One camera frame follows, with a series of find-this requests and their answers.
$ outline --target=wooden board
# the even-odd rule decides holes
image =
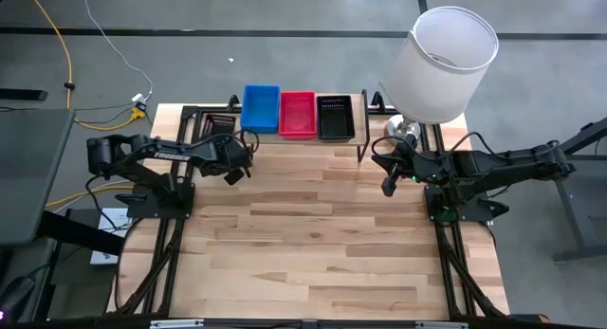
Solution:
[[[158,106],[153,136],[175,139],[181,106]],[[383,136],[387,118],[371,117],[372,137]],[[448,148],[467,131],[463,115],[442,128]],[[469,142],[461,149],[469,149]],[[394,197],[384,197],[379,185],[385,172],[370,155],[358,164],[353,147],[262,144],[251,179],[231,187],[221,177],[197,176],[171,316],[446,319],[423,186],[401,181]],[[146,165],[160,173],[170,168],[162,161]],[[127,242],[120,302],[150,266],[157,223],[143,220]],[[507,312],[491,237],[477,224],[462,224],[462,231],[471,275]],[[464,309],[461,283],[455,284]]]

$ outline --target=plastic bin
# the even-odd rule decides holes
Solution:
[[[319,139],[348,141],[356,136],[350,96],[316,98],[319,109]]]
[[[240,127],[258,134],[275,134],[278,130],[279,86],[246,85]]]
[[[310,139],[316,135],[314,92],[283,92],[278,133],[286,139]]]

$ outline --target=concrete floor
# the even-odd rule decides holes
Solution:
[[[82,0],[41,2],[60,27],[92,27]],[[104,27],[402,31],[418,15],[416,0],[89,2]],[[607,32],[607,0],[428,3],[430,7],[472,9],[502,32]],[[46,27],[46,21],[29,0],[5,0],[0,4],[0,26],[15,25]],[[125,103],[146,91],[146,81],[124,67],[102,38],[72,36],[66,41],[77,85],[74,107]],[[160,102],[219,102],[227,101],[231,94],[241,97],[246,83],[340,92],[367,88],[372,92],[401,44],[398,39],[229,37],[123,37],[114,42],[155,82],[151,115]],[[466,112],[470,130],[482,133],[495,150],[571,137],[586,123],[607,116],[606,59],[607,42],[501,42],[500,53]],[[0,35],[0,85],[49,92],[43,103],[1,101],[1,105],[64,107],[65,76],[64,54],[53,36]],[[79,118],[103,120],[115,113],[79,112]],[[149,124],[141,120],[120,132],[145,134]],[[84,142],[103,135],[74,126],[51,199],[83,189],[89,178]],[[607,152],[607,142],[602,144],[598,150]],[[553,253],[574,247],[554,184],[522,183],[500,199],[511,207],[494,229],[510,310],[543,313],[556,322],[605,327],[607,258],[552,263]],[[111,195],[100,200],[107,207],[119,205]],[[90,208],[92,203],[83,200],[76,207]]]

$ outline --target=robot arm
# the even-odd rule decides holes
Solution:
[[[252,165],[253,153],[246,143],[234,135],[220,134],[203,138],[195,144],[184,144],[144,135],[112,135],[90,138],[86,141],[88,171],[108,179],[112,175],[122,176],[149,190],[160,205],[183,205],[192,203],[193,186],[182,186],[170,173],[158,174],[138,161],[156,158],[192,164],[204,176],[226,174],[224,179],[233,185]],[[122,201],[127,197],[120,195]],[[129,201],[137,201],[137,195]]]
[[[440,187],[448,203],[455,206],[481,192],[527,179],[559,180],[575,170],[557,141],[499,154],[417,153],[414,145],[414,137],[410,136],[399,142],[391,153],[373,155],[372,159],[388,173],[381,185],[386,196],[393,195],[399,177],[411,178]]]

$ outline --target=white cable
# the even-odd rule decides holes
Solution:
[[[127,182],[131,182],[131,181],[129,181],[129,180],[120,180],[120,181],[108,182],[108,183],[102,184],[102,185],[100,185],[98,187],[95,187],[95,189],[93,189],[92,191],[94,192],[95,190],[97,190],[99,188],[108,187],[108,186],[114,186],[114,185],[117,185],[117,184],[127,183]],[[76,201],[78,201],[78,200],[80,200],[80,199],[82,199],[83,197],[86,197],[86,196],[90,196],[90,194],[87,193],[85,195],[78,196],[77,198],[75,198],[75,199],[71,200],[70,202],[64,204],[63,206],[59,207],[58,209],[54,210],[53,212],[57,213],[60,210],[64,210],[67,207],[69,207],[69,206],[73,205],[74,203],[76,203]]]
[[[112,42],[110,41],[110,39],[105,35],[105,32],[103,31],[103,29],[101,29],[101,26],[97,23],[97,21],[95,21],[95,18],[93,17],[93,15],[91,15],[91,8],[88,7],[88,0],[84,0],[84,4],[86,5],[86,12],[88,12],[88,17],[91,19],[91,21],[93,21],[93,23],[95,24],[95,26],[97,26],[97,29],[101,32],[101,35],[103,35],[103,37],[105,38],[105,40],[107,41],[108,44],[110,44],[110,46],[112,47],[112,49],[114,49],[114,51],[116,53],[118,53],[118,55],[120,55],[120,57],[122,58],[122,60],[124,61],[124,64],[126,64],[127,67],[141,73],[141,75],[143,76],[143,78],[145,78],[145,80],[148,81],[148,83],[150,84],[150,90],[148,91],[148,96],[145,97],[145,100],[147,101],[151,96],[152,96],[152,91],[154,90],[154,83],[152,82],[152,80],[150,80],[150,78],[148,78],[147,74],[145,74],[145,72],[142,69],[139,69],[137,67],[132,66],[131,64],[129,64],[126,61],[126,58],[124,57],[124,55],[122,53],[120,53],[119,50],[116,49],[116,47],[114,46],[114,44],[112,44]]]

